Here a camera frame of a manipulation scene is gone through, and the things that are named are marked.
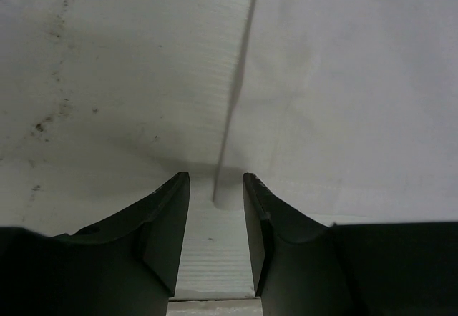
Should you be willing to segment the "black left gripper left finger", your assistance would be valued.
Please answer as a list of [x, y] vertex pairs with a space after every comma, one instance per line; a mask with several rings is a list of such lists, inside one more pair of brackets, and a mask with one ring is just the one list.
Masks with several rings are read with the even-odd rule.
[[53, 237], [1, 228], [3, 315], [165, 315], [190, 200], [180, 172], [152, 194]]

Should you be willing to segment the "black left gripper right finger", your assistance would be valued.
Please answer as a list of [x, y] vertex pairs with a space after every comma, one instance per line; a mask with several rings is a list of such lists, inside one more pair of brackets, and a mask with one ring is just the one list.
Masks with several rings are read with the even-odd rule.
[[455, 315], [457, 223], [327, 227], [243, 176], [264, 315]]

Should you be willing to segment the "white tank top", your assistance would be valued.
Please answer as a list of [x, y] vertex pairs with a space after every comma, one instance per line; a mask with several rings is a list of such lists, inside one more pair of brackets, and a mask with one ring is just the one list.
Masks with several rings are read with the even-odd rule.
[[457, 0], [251, 0], [178, 300], [254, 295], [242, 176], [326, 224], [457, 218]]

